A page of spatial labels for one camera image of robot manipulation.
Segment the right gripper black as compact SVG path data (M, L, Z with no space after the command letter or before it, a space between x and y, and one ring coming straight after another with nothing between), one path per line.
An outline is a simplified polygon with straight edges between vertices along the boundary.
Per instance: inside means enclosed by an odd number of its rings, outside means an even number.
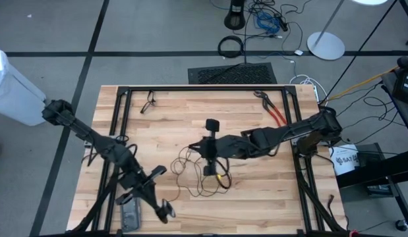
M216 175L216 133L219 132L219 121L209 118L206 120L206 130L210 132L210 136L202 138L200 141L190 144L189 147L200 154L207 160L207 165L204 167L204 176Z

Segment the black side cart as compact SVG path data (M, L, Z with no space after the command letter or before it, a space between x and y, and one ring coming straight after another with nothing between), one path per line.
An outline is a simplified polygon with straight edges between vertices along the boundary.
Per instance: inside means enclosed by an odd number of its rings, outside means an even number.
M408 103L403 100L402 83L403 76L408 73L408 57L400 57L397 60L397 67L391 69L381 76L383 89L392 99L393 104L397 108L397 112L401 116L404 124L408 129Z

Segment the red-handled pliers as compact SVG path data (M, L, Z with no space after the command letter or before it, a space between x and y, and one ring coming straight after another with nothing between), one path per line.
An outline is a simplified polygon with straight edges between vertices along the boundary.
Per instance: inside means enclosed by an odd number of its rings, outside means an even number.
M268 94L266 94L263 91L256 90L254 91L254 95L262 99L263 108L271 115L271 117L275 120L278 126L282 126L282 124L284 125L287 124L285 117L281 114L279 109L272 103Z

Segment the grey rectangular pouch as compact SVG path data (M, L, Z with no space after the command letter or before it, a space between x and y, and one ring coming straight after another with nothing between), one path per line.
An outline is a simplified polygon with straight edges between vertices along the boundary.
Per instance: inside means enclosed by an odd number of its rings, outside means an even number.
M140 223L140 200L135 197L121 206L121 230L123 232L138 231Z

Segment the white trash bin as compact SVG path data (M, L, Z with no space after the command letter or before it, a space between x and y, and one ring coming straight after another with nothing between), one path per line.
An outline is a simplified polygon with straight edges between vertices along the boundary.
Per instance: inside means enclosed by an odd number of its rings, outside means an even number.
M46 95L21 74L0 50L0 114L27 126L39 125L45 120Z

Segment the black eyeglasses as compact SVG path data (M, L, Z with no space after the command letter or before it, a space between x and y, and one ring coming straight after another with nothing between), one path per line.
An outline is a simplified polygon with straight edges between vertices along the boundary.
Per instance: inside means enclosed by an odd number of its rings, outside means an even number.
M147 102L144 104L144 106L141 108L140 113L144 114L146 110L150 106L154 106L156 104L156 100L154 99L154 91L150 90L147 95Z

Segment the white lamp base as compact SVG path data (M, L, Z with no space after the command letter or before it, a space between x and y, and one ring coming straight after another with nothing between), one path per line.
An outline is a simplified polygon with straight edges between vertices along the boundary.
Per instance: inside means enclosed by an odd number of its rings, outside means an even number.
M333 11L331 17L328 19L326 25L319 32L311 34L307 41L306 46L309 51L319 59L334 61L341 58L345 53L345 45L343 41L336 35L327 32L328 27L332 23L336 14L339 12L342 4L346 0L339 0L337 7ZM377 6L382 5L388 0L350 0L359 5L365 6Z

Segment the thin black slanted pole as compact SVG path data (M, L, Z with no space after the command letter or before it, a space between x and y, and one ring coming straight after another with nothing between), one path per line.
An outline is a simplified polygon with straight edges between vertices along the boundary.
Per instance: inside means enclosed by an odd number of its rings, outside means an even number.
M378 21L378 23L375 25L374 29L371 31L371 33L368 35L368 37L364 40L363 44L359 47L358 51L355 52L353 55L353 58L351 59L350 63L347 65L345 70L341 73L340 77L337 79L331 90L327 93L326 97L318 103L318 105L326 105L326 103L329 101L330 94L334 91L335 87L339 84L339 82L342 80L344 77L345 73L349 70L350 66L353 64L355 59L360 56L362 49L364 46L367 44L367 42L371 39L375 31L378 29L379 25L384 21L384 19L387 17L388 13L392 10L393 6L397 3L397 0L393 0L392 4L388 7L387 11L384 13L384 15L381 17L381 19Z

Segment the black floor vent mat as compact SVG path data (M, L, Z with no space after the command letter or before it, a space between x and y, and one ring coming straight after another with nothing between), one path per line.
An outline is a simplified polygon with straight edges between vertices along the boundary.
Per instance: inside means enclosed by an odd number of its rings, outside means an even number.
M189 68L189 84L277 84L271 63Z

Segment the black cylinder stand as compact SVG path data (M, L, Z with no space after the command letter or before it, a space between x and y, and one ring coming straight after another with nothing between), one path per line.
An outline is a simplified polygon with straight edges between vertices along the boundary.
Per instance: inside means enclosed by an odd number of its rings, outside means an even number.
M245 27L245 0L231 0L229 10L224 18L224 25L230 30L240 30Z

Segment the black power strip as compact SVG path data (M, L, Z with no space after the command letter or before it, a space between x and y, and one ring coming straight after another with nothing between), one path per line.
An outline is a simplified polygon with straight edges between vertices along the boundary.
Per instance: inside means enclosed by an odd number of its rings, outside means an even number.
M276 13L276 14L275 14L275 18L276 18L276 20L278 21L279 27L280 27L284 32L287 32L289 29L288 29L287 23L285 22L284 17L283 17L281 14Z

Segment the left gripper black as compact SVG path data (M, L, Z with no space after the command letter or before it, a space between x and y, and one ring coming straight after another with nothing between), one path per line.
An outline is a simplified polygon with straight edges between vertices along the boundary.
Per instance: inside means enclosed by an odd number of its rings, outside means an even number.
M155 214L162 223L167 222L167 200L158 199L156 195L154 179L164 174L167 169L158 165L150 175L146 175L143 170L138 172L130 171L126 172L120 179L119 184L125 190L131 189L129 192L119 196L115 202L117 205L124 205L128 203L132 198L143 199L150 207L153 208Z

